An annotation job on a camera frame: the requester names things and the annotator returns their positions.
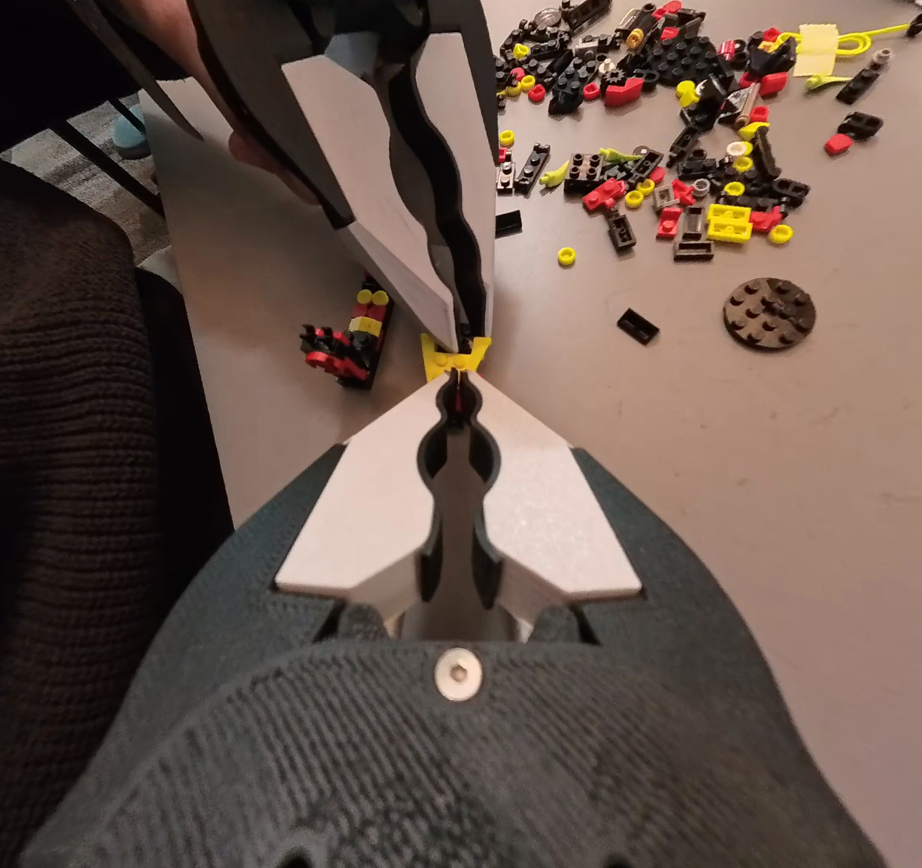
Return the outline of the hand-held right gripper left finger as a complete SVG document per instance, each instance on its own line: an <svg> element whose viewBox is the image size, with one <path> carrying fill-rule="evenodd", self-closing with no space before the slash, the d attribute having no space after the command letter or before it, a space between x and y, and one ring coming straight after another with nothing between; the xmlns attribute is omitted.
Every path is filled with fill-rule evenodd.
<svg viewBox="0 0 922 868"><path fill-rule="evenodd" d="M373 606L386 620L430 601L442 519L425 464L460 376L440 376L371 422L340 458L276 574L283 593Z"/></svg>

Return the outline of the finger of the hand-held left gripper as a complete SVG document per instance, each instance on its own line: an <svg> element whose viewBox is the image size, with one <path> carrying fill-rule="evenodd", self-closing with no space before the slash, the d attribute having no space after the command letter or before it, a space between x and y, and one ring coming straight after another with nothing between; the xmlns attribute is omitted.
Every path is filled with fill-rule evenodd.
<svg viewBox="0 0 922 868"><path fill-rule="evenodd" d="M424 330L457 348L450 257L434 221L424 172L391 125L375 89L326 55L282 67L352 210L342 244L405 305Z"/></svg>
<svg viewBox="0 0 922 868"><path fill-rule="evenodd" d="M432 33L393 78L398 135L417 164L403 183L421 218L446 317L421 318L437 340L489 336L494 283L496 114L482 115L463 37Z"/></svg>

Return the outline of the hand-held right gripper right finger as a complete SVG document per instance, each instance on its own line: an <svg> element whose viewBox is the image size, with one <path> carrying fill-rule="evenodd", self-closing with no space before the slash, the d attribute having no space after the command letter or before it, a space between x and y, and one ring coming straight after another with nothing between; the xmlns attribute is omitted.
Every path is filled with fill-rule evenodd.
<svg viewBox="0 0 922 868"><path fill-rule="evenodd" d="M475 373L463 373L463 409L484 486L472 556L484 607L503 609L527 639L549 607L638 596L638 574L570 444Z"/></svg>

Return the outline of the yellow wedge lego plate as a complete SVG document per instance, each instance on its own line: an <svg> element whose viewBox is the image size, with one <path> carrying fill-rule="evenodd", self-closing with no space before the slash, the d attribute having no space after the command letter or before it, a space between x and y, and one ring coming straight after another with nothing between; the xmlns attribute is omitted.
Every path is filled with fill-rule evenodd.
<svg viewBox="0 0 922 868"><path fill-rule="evenodd" d="M476 373L485 355L487 354L488 349L490 348L490 344L490 337L476 337L471 343L470 353L446 353L437 349L436 341L429 334L422 333L421 352L427 383L432 382L453 370L458 370L460 372L471 371Z"/></svg>

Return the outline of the black red yellow lego assembly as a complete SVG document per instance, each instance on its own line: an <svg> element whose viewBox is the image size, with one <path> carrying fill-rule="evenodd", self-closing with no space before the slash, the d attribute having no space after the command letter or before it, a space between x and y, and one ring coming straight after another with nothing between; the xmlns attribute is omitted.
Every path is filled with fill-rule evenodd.
<svg viewBox="0 0 922 868"><path fill-rule="evenodd" d="M369 390L375 381L395 303L368 272L344 331L306 324L300 334L308 367L323 370L340 386Z"/></svg>

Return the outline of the pile of lego pieces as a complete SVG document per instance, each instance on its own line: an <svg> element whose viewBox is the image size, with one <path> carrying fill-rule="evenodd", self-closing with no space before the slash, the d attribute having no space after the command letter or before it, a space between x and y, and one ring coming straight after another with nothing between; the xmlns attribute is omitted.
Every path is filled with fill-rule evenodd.
<svg viewBox="0 0 922 868"><path fill-rule="evenodd" d="M587 213L604 216L618 256L634 252L628 212L645 204L675 262L709 262L714 243L743 245L753 235L788 243L789 217L812 189L783 174L769 137L768 101L795 79L804 80L805 93L836 86L836 101L849 110L824 153L841 157L882 129L881 117L858 109L893 58L888 48L874 51L875 40L920 36L916 16L864 32L802 24L797 32L769 28L716 44L702 35L705 13L680 0L630 9L612 33L590 32L612 2L560 0L520 21L494 57L498 111L523 98L560 120L591 103L630 110L663 89L678 101L679 135L667 151L602 147L574 151L552 167L551 147L539 141L515 163L514 133L501 129L495 190L526 197L536 188L560 188Z"/></svg>

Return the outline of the black round lego plate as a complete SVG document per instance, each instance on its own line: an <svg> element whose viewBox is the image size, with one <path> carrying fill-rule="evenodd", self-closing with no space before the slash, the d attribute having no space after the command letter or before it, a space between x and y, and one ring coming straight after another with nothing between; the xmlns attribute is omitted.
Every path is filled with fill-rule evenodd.
<svg viewBox="0 0 922 868"><path fill-rule="evenodd" d="M813 331L813 298L795 283L756 278L737 286L723 304L727 332L739 344L764 353L791 350Z"/></svg>

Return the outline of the light blue shoe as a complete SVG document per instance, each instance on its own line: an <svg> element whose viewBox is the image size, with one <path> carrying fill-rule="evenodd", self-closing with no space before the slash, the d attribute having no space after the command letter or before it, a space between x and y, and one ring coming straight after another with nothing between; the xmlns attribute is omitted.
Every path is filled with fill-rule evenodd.
<svg viewBox="0 0 922 868"><path fill-rule="evenodd" d="M146 136L144 113L140 103L119 106L121 110L112 126L113 147L121 159L141 160L151 156Z"/></svg>

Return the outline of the person's black knitted sweater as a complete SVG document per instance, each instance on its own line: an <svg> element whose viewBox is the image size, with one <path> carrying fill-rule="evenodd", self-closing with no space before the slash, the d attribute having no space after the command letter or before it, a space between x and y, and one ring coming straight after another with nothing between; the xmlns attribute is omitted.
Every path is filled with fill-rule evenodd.
<svg viewBox="0 0 922 868"><path fill-rule="evenodd" d="M1 864L85 770L232 531L182 296L121 229L1 171Z"/></svg>

